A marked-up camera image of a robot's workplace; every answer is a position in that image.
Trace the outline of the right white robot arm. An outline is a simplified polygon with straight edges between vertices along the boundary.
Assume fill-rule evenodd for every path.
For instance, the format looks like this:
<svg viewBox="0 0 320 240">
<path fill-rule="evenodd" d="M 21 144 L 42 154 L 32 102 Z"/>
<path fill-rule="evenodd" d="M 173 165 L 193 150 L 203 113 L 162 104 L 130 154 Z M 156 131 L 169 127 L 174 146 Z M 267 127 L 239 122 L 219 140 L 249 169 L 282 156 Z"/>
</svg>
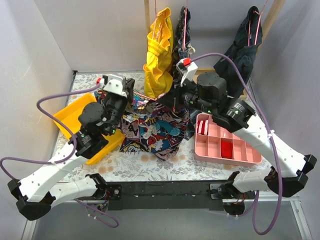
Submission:
<svg viewBox="0 0 320 240">
<path fill-rule="evenodd" d="M 317 163 L 312 154 L 303 155 L 269 133 L 251 106 L 228 96 L 226 80 L 215 72 L 200 74 L 196 82 L 175 80 L 157 102 L 173 112 L 198 110 L 211 115 L 215 124 L 251 145 L 271 163 L 270 169 L 233 172 L 223 186 L 232 199 L 249 191 L 266 190 L 289 198 L 306 186 L 307 174 Z"/>
</svg>

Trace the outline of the colourful comic print shorts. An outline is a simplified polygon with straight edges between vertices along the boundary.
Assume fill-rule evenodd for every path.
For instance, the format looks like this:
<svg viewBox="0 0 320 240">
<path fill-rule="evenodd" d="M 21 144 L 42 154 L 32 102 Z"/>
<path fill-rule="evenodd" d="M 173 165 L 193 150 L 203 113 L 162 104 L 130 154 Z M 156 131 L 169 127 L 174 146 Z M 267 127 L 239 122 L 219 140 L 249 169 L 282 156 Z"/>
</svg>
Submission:
<svg viewBox="0 0 320 240">
<path fill-rule="evenodd" d="M 125 138 L 119 149 L 123 153 L 148 152 L 166 161 L 174 157 L 187 136 L 190 112 L 172 112 L 165 106 L 133 94 L 118 129 Z"/>
</svg>

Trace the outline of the pink wire hanger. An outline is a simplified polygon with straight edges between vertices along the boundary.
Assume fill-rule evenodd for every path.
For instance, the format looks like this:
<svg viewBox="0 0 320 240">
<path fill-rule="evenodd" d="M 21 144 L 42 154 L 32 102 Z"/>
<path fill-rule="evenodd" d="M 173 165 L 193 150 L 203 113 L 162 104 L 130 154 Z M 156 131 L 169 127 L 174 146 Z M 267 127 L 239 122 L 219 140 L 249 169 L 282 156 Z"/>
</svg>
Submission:
<svg viewBox="0 0 320 240">
<path fill-rule="evenodd" d="M 146 96 L 146 95 L 143 95 L 143 94 L 141 94 L 141 93 L 139 93 L 139 92 L 137 92 L 137 91 L 134 91 L 133 93 L 134 93 L 134 95 L 138 95 L 138 96 L 140 96 L 140 97 L 142 97 L 142 98 L 144 98 L 144 99 L 146 99 L 146 100 L 156 101 L 156 99 L 151 98 L 151 97 L 148 97 L 148 96 Z"/>
</svg>

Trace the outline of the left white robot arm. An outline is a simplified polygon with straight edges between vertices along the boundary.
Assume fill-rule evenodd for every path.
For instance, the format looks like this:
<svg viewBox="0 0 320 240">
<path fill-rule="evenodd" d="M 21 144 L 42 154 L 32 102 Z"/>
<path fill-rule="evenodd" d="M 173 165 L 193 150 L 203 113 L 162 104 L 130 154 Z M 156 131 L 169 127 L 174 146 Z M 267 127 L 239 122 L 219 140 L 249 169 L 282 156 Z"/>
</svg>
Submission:
<svg viewBox="0 0 320 240">
<path fill-rule="evenodd" d="M 27 220 L 34 221 L 46 215 L 53 207 L 79 198 L 119 200 L 122 188 L 108 184 L 98 174 L 88 174 L 72 182 L 60 180 L 73 169 L 86 163 L 109 144 L 122 120 L 126 106 L 133 101 L 135 80 L 110 74 L 98 80 L 91 90 L 101 88 L 106 97 L 103 103 L 87 104 L 78 120 L 80 128 L 71 133 L 69 141 L 58 154 L 42 162 L 29 176 L 12 178 L 7 186 L 16 198 L 16 207 Z"/>
</svg>

